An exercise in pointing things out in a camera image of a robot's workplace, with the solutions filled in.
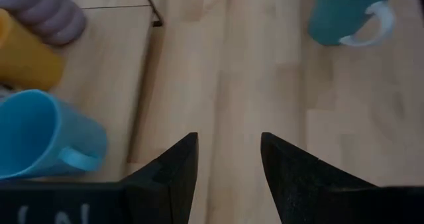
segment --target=mug handle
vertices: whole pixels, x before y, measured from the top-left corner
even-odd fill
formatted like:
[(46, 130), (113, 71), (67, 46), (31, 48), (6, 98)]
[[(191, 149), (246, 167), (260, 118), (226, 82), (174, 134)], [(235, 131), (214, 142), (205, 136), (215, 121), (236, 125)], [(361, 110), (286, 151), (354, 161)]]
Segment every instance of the mug handle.
[(85, 155), (70, 147), (64, 148), (59, 157), (66, 164), (85, 171), (95, 171), (101, 165), (100, 158)]
[(392, 33), (395, 25), (395, 15), (387, 3), (383, 1), (375, 2), (366, 8), (365, 13), (367, 15), (375, 14), (380, 20), (380, 30), (378, 31), (377, 36), (369, 41), (359, 42), (355, 39), (354, 35), (349, 35), (340, 38), (339, 42), (341, 44), (355, 47), (370, 46), (381, 42)]

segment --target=lavender toy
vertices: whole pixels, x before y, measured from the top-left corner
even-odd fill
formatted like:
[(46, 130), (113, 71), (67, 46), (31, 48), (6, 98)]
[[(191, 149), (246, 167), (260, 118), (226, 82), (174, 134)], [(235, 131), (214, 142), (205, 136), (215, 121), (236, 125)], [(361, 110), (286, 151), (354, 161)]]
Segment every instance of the lavender toy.
[(0, 0), (0, 8), (48, 44), (67, 44), (85, 28), (83, 11), (72, 0)]

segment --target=yellow cup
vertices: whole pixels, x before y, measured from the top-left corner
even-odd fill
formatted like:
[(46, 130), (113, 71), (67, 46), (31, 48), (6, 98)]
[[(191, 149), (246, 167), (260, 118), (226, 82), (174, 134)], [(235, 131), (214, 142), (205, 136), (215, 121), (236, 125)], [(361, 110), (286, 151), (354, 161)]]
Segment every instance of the yellow cup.
[(62, 77), (64, 61), (0, 9), (0, 82), (47, 90)]

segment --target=white mug handle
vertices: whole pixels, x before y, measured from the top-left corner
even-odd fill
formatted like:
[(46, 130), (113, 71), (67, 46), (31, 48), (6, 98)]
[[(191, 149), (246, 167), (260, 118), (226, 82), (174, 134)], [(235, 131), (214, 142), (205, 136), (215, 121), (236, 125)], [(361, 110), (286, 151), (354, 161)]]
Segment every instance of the white mug handle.
[(355, 47), (370, 46), (381, 42), (392, 33), (393, 27), (395, 25), (395, 15), (386, 2), (379, 1), (373, 3), (368, 8), (366, 8), (365, 13), (367, 15), (375, 14), (380, 20), (380, 30), (378, 31), (377, 36), (369, 41), (359, 42), (356, 40), (354, 35), (349, 35), (340, 38), (339, 41), (341, 44)]

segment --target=blue mug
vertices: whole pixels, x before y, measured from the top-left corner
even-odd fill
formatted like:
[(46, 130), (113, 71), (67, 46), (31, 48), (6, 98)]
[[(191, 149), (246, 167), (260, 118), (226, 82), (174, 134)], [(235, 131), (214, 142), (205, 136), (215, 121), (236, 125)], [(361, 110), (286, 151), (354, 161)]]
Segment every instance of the blue mug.
[(107, 150), (105, 129), (40, 90), (0, 103), (0, 180), (97, 170)]
[[(387, 0), (316, 0), (308, 24), (309, 35), (322, 45), (370, 46), (393, 31), (395, 17)], [(368, 41), (358, 41), (354, 34), (376, 15), (380, 30)]]

